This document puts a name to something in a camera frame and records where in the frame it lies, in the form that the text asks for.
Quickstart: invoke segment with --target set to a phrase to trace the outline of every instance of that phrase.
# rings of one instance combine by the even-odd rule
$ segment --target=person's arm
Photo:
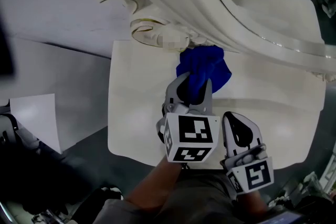
[[[165,156],[125,200],[147,212],[160,209],[173,190],[181,169],[180,163],[169,163]]]
[[[254,219],[260,219],[267,213],[267,205],[257,190],[238,195],[237,201],[240,208]]]

